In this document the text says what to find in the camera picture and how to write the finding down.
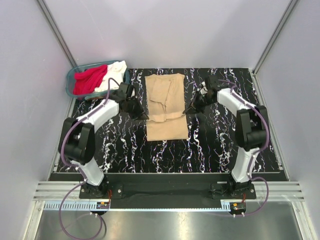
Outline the tan polo shirt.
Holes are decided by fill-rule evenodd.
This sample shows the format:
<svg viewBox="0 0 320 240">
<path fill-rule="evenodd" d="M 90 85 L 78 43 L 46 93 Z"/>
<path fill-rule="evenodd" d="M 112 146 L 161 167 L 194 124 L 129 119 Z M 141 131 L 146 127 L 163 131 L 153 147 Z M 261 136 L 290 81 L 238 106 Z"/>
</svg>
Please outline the tan polo shirt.
<svg viewBox="0 0 320 240">
<path fill-rule="evenodd" d="M 148 142 L 186 140 L 189 137 L 185 110 L 185 76 L 181 73 L 145 77 Z"/>
</svg>

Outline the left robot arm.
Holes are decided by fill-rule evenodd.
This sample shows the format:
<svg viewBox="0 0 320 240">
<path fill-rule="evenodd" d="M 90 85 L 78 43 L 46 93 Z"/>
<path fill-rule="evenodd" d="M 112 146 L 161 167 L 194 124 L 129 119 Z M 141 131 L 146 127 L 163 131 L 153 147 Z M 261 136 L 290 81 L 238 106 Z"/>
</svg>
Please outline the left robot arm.
<svg viewBox="0 0 320 240">
<path fill-rule="evenodd" d="M 132 84 L 120 83 L 118 89 L 108 91 L 106 98 L 91 111 L 77 118 L 68 117 L 63 122 L 58 152 L 65 166 L 81 173 L 84 178 L 81 189 L 91 198 L 99 199 L 111 193 L 107 177 L 94 158 L 95 133 L 120 112 L 127 113 L 132 120 L 149 118 Z"/>
</svg>

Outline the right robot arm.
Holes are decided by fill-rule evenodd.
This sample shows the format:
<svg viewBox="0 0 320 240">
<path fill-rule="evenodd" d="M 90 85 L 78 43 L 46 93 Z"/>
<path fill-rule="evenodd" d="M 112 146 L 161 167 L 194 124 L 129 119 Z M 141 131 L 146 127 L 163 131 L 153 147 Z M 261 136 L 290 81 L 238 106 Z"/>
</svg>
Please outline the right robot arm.
<svg viewBox="0 0 320 240">
<path fill-rule="evenodd" d="M 238 146 L 235 165 L 225 184 L 212 184 L 210 193 L 213 199 L 243 199 L 255 194 L 252 182 L 254 162 L 270 141 L 267 108 L 256 106 L 235 92 L 236 84 L 210 75 L 201 83 L 193 100 L 184 114 L 203 113 L 206 106 L 218 103 L 235 116 L 235 142 Z"/>
</svg>

